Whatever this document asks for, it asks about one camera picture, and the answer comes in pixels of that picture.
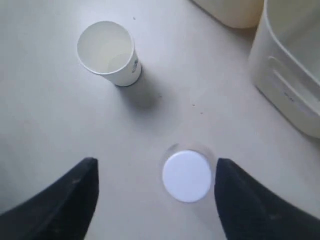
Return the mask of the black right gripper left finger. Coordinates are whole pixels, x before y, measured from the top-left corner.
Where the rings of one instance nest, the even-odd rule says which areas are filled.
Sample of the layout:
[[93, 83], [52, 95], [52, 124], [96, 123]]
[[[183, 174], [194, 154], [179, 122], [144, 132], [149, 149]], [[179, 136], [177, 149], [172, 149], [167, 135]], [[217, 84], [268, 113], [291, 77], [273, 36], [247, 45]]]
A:
[[84, 158], [52, 185], [1, 214], [0, 238], [83, 240], [98, 197], [98, 160]]

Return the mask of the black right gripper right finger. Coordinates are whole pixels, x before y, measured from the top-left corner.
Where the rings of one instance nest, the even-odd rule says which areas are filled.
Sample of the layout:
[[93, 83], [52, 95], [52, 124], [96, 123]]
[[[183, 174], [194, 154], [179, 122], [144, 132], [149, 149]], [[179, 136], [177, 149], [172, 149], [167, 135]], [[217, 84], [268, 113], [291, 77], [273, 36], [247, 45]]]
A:
[[219, 158], [215, 203], [228, 240], [318, 240], [320, 220], [277, 196], [228, 158]]

